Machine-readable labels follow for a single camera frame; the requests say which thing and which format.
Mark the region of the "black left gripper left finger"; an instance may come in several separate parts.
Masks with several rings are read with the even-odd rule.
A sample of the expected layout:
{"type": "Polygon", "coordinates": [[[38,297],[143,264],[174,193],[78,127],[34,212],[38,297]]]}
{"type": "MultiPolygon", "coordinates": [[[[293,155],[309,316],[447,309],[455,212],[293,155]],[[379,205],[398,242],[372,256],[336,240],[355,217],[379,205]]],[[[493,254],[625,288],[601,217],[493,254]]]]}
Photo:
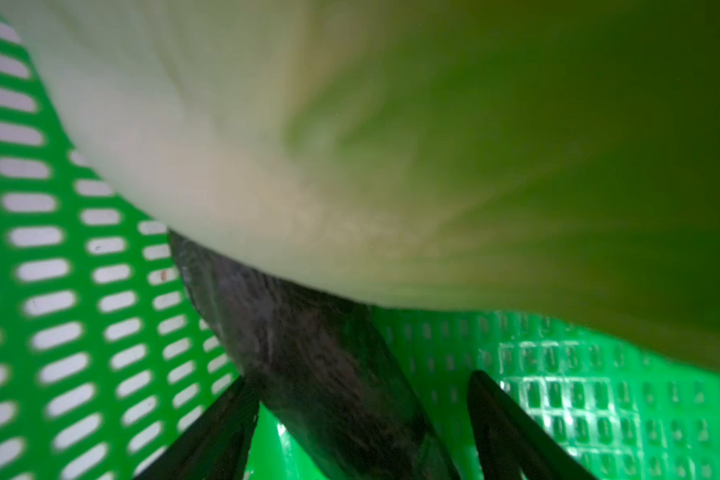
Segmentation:
{"type": "Polygon", "coordinates": [[[238,378],[136,478],[243,479],[259,409],[252,382],[238,378]]]}

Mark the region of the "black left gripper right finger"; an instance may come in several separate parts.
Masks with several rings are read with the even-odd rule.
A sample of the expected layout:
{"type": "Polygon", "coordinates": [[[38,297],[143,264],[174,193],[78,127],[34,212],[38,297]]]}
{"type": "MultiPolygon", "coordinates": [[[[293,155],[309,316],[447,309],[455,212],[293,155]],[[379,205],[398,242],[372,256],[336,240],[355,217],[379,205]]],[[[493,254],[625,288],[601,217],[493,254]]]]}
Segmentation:
{"type": "Polygon", "coordinates": [[[487,373],[471,373],[467,409],[485,479],[595,480],[487,373]]]}

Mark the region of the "green lettuce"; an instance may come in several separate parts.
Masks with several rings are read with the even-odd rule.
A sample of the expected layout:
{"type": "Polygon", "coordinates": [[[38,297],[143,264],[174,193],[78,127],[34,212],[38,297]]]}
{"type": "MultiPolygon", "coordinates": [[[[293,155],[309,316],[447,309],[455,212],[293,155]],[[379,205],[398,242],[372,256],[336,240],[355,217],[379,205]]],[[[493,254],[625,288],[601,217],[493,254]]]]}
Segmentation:
{"type": "Polygon", "coordinates": [[[134,206],[364,303],[720,372],[720,1],[0,1],[134,206]]]}

